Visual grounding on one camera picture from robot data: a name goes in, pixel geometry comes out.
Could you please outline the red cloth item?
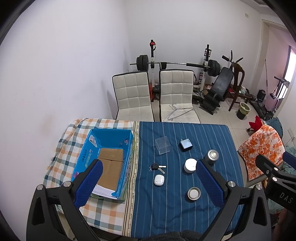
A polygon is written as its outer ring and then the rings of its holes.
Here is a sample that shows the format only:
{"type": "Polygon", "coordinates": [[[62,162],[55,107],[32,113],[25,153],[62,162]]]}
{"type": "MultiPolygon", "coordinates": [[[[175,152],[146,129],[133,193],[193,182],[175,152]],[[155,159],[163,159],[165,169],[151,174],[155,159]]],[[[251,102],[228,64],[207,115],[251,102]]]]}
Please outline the red cloth item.
{"type": "Polygon", "coordinates": [[[264,121],[259,117],[259,116],[255,116],[255,121],[250,121],[249,122],[249,128],[247,129],[247,132],[252,132],[255,133],[257,132],[261,126],[264,124],[264,121]]]}

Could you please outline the silver metal canister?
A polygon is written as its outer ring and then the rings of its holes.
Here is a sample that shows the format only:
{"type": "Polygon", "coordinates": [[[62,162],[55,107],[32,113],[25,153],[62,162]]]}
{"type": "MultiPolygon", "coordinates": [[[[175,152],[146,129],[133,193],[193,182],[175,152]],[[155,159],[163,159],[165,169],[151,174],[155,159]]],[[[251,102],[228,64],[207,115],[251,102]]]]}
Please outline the silver metal canister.
{"type": "Polygon", "coordinates": [[[216,161],[219,159],[219,153],[214,149],[210,149],[208,150],[204,159],[209,165],[213,166],[216,163],[216,161]]]}

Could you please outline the white round jar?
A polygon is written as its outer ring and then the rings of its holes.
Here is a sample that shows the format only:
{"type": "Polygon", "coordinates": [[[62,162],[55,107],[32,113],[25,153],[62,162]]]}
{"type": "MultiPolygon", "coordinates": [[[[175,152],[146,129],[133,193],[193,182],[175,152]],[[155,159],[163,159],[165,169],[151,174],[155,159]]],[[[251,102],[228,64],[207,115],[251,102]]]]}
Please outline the white round jar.
{"type": "Polygon", "coordinates": [[[196,171],[197,160],[189,158],[184,163],[184,170],[186,173],[191,174],[196,171]]]}

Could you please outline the black small appliance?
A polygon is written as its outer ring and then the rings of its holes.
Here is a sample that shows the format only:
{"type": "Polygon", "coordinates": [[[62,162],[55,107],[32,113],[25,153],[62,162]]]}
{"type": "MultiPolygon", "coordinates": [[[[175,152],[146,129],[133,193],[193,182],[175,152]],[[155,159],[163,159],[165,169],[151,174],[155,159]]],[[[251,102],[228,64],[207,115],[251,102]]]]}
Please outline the black small appliance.
{"type": "Polygon", "coordinates": [[[256,99],[258,101],[263,102],[266,97],[266,91],[264,89],[260,89],[257,93],[256,99]]]}

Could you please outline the blue cardboard milk box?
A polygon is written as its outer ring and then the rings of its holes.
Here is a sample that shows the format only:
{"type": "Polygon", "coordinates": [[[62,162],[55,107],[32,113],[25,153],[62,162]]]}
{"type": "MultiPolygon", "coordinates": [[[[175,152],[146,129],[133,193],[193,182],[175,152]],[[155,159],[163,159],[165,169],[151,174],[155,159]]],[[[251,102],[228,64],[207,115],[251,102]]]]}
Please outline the blue cardboard milk box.
{"type": "Polygon", "coordinates": [[[93,160],[102,162],[102,174],[92,193],[104,198],[125,200],[133,160],[133,134],[126,129],[94,128],[82,147],[72,173],[74,180],[93,160]]]}

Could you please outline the left white padded chair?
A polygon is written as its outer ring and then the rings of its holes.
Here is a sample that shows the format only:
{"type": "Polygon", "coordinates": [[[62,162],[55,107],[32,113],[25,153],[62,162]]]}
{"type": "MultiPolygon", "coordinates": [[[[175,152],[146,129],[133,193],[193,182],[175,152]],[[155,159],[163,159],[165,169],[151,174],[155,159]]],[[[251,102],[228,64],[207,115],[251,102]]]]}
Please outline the left white padded chair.
{"type": "Polygon", "coordinates": [[[118,106],[117,120],[154,121],[146,71],[114,75],[112,83],[118,106]]]}

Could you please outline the grey power adapter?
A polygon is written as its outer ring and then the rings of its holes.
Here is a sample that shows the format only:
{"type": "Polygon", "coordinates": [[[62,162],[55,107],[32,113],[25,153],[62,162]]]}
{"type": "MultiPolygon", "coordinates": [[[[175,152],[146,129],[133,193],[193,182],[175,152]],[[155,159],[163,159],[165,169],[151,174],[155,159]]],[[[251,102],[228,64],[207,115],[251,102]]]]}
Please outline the grey power adapter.
{"type": "Polygon", "coordinates": [[[184,140],[180,140],[179,145],[183,151],[190,150],[193,147],[193,144],[191,143],[191,141],[188,138],[184,139],[184,140]]]}

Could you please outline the white earbuds case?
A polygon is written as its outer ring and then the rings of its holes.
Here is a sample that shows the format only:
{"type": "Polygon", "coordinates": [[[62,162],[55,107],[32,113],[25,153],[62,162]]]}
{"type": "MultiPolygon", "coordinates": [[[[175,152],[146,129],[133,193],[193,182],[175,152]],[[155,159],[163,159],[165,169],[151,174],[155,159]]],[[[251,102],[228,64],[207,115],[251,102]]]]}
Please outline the white earbuds case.
{"type": "Polygon", "coordinates": [[[164,182],[165,182],[165,177],[163,175],[157,174],[154,177],[154,185],[155,186],[158,186],[158,187],[163,186],[164,182]]]}

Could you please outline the black car key bunch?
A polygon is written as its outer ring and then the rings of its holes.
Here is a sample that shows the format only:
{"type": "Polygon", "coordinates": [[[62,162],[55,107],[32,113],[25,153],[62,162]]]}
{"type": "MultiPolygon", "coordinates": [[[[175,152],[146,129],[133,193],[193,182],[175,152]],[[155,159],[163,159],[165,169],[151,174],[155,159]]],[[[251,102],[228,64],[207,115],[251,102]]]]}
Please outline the black car key bunch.
{"type": "Polygon", "coordinates": [[[166,165],[159,165],[157,163],[152,164],[149,169],[152,170],[159,170],[162,174],[165,174],[165,171],[163,169],[166,168],[166,165]]]}

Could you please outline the right white padded chair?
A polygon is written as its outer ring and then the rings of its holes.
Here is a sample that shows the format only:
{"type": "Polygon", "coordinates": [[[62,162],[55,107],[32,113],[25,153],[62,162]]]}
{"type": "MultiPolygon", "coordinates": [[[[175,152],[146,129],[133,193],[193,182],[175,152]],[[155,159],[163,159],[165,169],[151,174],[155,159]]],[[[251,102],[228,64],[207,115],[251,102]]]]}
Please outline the right white padded chair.
{"type": "Polygon", "coordinates": [[[200,123],[195,109],[173,121],[167,121],[167,115],[171,112],[170,104],[175,104],[178,108],[194,108],[192,104],[194,72],[192,70],[161,70],[159,83],[159,119],[161,122],[200,123]]]}

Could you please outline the small round metal tin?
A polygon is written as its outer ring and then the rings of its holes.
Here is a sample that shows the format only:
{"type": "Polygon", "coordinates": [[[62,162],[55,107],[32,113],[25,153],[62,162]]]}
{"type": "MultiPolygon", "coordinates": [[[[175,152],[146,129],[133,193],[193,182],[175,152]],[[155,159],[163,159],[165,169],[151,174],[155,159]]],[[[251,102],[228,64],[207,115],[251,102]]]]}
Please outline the small round metal tin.
{"type": "Polygon", "coordinates": [[[198,187],[192,187],[188,190],[187,196],[191,201],[196,201],[201,196],[201,190],[198,187]]]}

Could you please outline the black weight bench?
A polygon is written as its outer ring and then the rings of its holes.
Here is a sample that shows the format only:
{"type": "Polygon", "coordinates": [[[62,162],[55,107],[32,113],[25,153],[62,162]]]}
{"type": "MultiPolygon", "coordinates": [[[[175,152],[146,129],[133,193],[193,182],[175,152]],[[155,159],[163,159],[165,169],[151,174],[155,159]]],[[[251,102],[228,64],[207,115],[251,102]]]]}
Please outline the black weight bench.
{"type": "Polygon", "coordinates": [[[200,104],[201,108],[213,115],[215,109],[220,106],[219,103],[224,101],[233,77],[233,71],[223,67],[211,89],[209,89],[208,93],[204,96],[200,104]]]}

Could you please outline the clear acrylic cube box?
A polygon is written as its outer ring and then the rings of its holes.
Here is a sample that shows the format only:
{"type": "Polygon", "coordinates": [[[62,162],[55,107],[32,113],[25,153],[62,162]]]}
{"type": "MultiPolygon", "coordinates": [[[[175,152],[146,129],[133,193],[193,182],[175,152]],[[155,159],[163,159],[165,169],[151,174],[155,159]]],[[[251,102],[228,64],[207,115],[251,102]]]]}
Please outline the clear acrylic cube box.
{"type": "Polygon", "coordinates": [[[159,155],[166,154],[171,150],[171,144],[167,136],[155,139],[155,143],[159,155]]]}

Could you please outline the black waste bin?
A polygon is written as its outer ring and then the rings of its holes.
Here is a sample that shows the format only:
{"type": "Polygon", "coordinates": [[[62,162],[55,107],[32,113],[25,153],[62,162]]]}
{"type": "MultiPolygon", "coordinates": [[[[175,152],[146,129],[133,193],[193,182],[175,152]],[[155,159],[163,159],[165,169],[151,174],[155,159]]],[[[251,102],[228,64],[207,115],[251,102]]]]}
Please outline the black waste bin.
{"type": "Polygon", "coordinates": [[[243,120],[248,115],[249,112],[250,112],[250,107],[245,102],[240,102],[236,116],[240,120],[243,120]]]}

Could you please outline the orange floral cloth chair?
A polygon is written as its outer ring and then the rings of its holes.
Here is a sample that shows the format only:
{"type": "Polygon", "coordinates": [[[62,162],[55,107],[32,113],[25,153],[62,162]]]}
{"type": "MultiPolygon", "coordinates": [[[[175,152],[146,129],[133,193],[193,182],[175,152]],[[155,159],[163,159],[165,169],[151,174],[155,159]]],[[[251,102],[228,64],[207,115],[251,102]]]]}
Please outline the orange floral cloth chair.
{"type": "Polygon", "coordinates": [[[255,164],[258,155],[264,155],[276,166],[280,166],[283,163],[284,152],[285,148],[278,132],[272,126],[262,125],[238,148],[238,153],[247,168],[247,181],[252,181],[263,174],[255,164]]]}

